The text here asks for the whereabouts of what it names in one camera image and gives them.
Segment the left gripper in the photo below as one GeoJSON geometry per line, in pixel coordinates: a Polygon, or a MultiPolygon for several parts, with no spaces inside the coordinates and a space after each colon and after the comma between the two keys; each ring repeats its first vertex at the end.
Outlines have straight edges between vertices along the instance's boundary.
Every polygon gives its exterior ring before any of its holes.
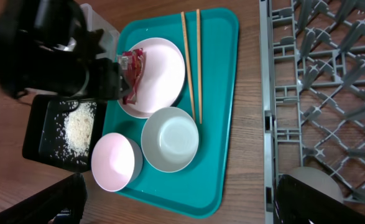
{"type": "Polygon", "coordinates": [[[89,67],[89,80],[86,87],[88,98],[119,100],[130,92],[131,85],[120,64],[108,58],[93,61],[89,67]]]}

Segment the grey bowl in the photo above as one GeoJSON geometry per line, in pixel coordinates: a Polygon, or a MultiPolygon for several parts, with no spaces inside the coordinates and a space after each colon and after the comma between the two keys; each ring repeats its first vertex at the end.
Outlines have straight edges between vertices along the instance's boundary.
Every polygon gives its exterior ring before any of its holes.
{"type": "Polygon", "coordinates": [[[178,172],[196,156],[199,133],[193,118],[177,107],[156,111],[144,124],[141,148],[148,163],[165,172],[178,172]]]}

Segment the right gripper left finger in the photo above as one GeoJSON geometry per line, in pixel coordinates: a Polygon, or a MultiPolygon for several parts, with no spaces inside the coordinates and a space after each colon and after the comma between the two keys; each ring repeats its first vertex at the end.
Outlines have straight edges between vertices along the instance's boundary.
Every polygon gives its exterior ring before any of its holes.
{"type": "Polygon", "coordinates": [[[74,173],[0,212],[0,223],[80,223],[87,198],[83,175],[74,173]]]}

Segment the large white plate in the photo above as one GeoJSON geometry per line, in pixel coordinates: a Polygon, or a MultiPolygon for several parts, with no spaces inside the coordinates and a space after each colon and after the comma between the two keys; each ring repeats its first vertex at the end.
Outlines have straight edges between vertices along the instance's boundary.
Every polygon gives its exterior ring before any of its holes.
{"type": "Polygon", "coordinates": [[[146,119],[157,110],[172,106],[185,82],[185,62],[179,48],[167,39],[153,37],[131,47],[142,49],[144,66],[134,104],[119,105],[128,115],[146,119]]]}

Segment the red snack wrapper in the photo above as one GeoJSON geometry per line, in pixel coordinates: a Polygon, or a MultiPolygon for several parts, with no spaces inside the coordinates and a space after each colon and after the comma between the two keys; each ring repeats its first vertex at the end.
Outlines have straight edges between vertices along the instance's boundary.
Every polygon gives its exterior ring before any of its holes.
{"type": "Polygon", "coordinates": [[[142,48],[126,51],[118,55],[118,63],[132,88],[131,92],[122,98],[124,105],[136,104],[137,89],[142,79],[144,61],[144,51],[142,48]]]}

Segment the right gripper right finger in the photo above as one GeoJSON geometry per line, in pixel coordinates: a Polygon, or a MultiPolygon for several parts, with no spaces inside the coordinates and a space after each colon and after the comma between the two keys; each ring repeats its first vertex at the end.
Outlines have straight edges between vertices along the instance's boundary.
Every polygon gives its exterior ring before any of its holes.
{"type": "Polygon", "coordinates": [[[274,196],[274,222],[283,224],[365,224],[365,216],[290,175],[274,196]]]}

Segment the small pink bowl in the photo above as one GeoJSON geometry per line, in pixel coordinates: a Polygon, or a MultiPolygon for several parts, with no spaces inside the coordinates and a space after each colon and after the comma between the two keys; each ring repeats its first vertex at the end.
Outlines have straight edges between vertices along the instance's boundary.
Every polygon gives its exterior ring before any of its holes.
{"type": "Polygon", "coordinates": [[[138,177],[143,163],[142,150],[135,141],[119,133],[109,133],[93,149],[91,170],[102,189],[117,192],[138,177]]]}

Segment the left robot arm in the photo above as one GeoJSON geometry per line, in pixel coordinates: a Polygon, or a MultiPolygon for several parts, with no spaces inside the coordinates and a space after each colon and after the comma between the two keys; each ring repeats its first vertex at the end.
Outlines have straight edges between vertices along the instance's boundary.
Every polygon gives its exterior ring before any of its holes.
{"type": "Polygon", "coordinates": [[[0,86],[14,99],[30,89],[61,98],[118,100],[132,91],[109,58],[111,33],[91,30],[75,1],[6,1],[0,14],[0,86]]]}

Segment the small white cup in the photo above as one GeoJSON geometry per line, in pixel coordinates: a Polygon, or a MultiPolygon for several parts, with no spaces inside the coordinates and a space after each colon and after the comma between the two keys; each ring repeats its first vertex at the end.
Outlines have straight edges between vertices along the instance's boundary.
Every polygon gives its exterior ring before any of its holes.
{"type": "Polygon", "coordinates": [[[343,203],[343,194],[340,187],[326,173],[312,167],[298,167],[292,169],[288,175],[343,203]]]}

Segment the wooden chopstick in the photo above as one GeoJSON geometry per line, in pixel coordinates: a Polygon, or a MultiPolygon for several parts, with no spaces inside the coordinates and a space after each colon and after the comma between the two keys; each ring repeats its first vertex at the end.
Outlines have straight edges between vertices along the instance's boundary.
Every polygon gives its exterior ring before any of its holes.
{"type": "Polygon", "coordinates": [[[201,14],[200,9],[196,10],[196,40],[197,40],[197,64],[198,64],[198,106],[200,124],[203,122],[203,93],[202,93],[202,67],[201,67],[201,14]]]}
{"type": "Polygon", "coordinates": [[[192,71],[191,71],[191,63],[190,63],[190,53],[189,53],[189,45],[188,45],[188,35],[187,35],[187,24],[185,18],[185,12],[180,13],[181,22],[182,22],[182,32],[183,32],[183,43],[185,49],[185,61],[186,61],[186,70],[187,70],[187,78],[188,78],[188,87],[189,87],[189,94],[190,94],[190,103],[192,109],[192,118],[196,120],[196,113],[195,113],[195,97],[193,91],[193,82],[192,82],[192,71]]]}

